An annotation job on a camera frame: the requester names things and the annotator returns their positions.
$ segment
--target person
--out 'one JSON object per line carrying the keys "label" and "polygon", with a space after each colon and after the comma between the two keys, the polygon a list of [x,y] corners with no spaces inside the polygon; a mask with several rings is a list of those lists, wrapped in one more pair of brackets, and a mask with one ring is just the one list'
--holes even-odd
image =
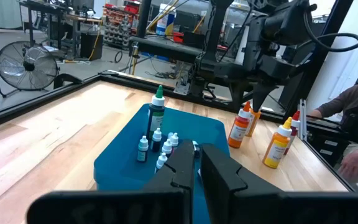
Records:
{"label": "person", "polygon": [[[336,113],[344,112],[358,106],[358,85],[342,92],[337,98],[321,105],[309,115],[317,118],[328,118]],[[351,143],[344,151],[344,158],[338,172],[350,183],[358,183],[358,144]]]}

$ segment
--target orange bottle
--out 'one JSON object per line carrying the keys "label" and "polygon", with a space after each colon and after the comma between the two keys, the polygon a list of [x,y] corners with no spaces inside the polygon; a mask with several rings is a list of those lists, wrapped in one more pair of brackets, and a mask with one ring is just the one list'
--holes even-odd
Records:
{"label": "orange bottle", "polygon": [[231,128],[227,143],[234,148],[240,148],[242,139],[246,134],[249,125],[249,101],[244,105],[243,109],[240,109],[239,114],[234,120],[233,127]]}
{"label": "orange bottle", "polygon": [[256,127],[256,123],[258,122],[260,118],[260,110],[258,112],[255,112],[253,109],[250,110],[250,118],[249,118],[249,129],[246,131],[247,137],[252,137],[252,133],[254,133],[254,129]]}
{"label": "orange bottle", "polygon": [[268,145],[264,159],[262,160],[262,162],[266,166],[273,169],[276,169],[278,167],[278,164],[280,163],[280,160],[284,155],[285,149],[290,142],[289,137],[292,133],[291,121],[292,118],[289,117],[284,123],[284,125],[280,125],[280,127],[278,127],[277,132],[273,134],[272,140]]}

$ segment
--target concrete floor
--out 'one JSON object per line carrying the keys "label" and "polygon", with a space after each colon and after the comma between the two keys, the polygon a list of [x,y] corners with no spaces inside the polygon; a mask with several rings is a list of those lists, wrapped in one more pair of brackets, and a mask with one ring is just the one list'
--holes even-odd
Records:
{"label": "concrete floor", "polygon": [[[28,40],[29,35],[23,33],[22,31],[12,31],[12,30],[0,30],[0,50],[7,44],[19,40]],[[34,39],[36,42],[40,42],[45,39],[45,36],[41,33],[35,33]],[[96,75],[98,72],[101,72],[103,70],[120,70],[122,68],[125,68],[127,65],[127,62],[129,60],[128,52],[124,52],[122,56],[122,60],[119,63],[114,63],[111,61],[114,61],[114,57],[116,53],[118,52],[118,49],[110,48],[107,46],[103,47],[103,55],[102,58],[99,60],[95,60],[91,62],[91,65],[81,65],[81,64],[59,64],[60,67],[60,73],[69,73],[72,74],[78,78],[85,79],[88,77],[91,77],[93,75]],[[155,77],[153,74],[156,74],[156,70],[158,72],[171,72],[172,67],[174,64],[164,62],[162,60],[158,60],[156,58],[153,58],[151,60],[145,60],[141,63],[139,63],[136,66],[136,76],[149,78],[153,80],[158,80],[160,82],[165,83],[171,83],[172,85],[176,84],[176,80],[167,80]],[[11,90],[13,90],[13,87],[9,86],[7,83],[2,81],[0,79],[1,88],[2,91],[7,93]],[[46,90],[52,90],[53,86],[50,85],[46,88]],[[263,106],[267,108],[267,110],[276,111],[278,113],[282,113],[282,108],[278,103],[276,102],[280,95],[281,95],[282,88],[275,90],[271,93],[272,97],[268,97]],[[3,108],[6,108],[8,106],[12,106],[18,103],[22,103],[24,101],[33,99],[37,96],[43,95],[45,91],[21,91],[17,92],[11,96],[8,96],[7,98],[2,98],[0,95],[0,110]],[[223,96],[226,98],[230,98],[229,89],[226,87],[217,87],[215,89],[215,94],[219,96]]]}

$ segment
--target brown shirt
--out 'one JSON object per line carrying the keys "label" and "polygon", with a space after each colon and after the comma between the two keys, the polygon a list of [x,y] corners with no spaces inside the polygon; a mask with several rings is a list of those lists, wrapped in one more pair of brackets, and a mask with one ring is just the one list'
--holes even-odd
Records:
{"label": "brown shirt", "polygon": [[358,85],[352,86],[343,91],[337,98],[317,108],[324,118],[328,118],[336,113],[358,106]]}

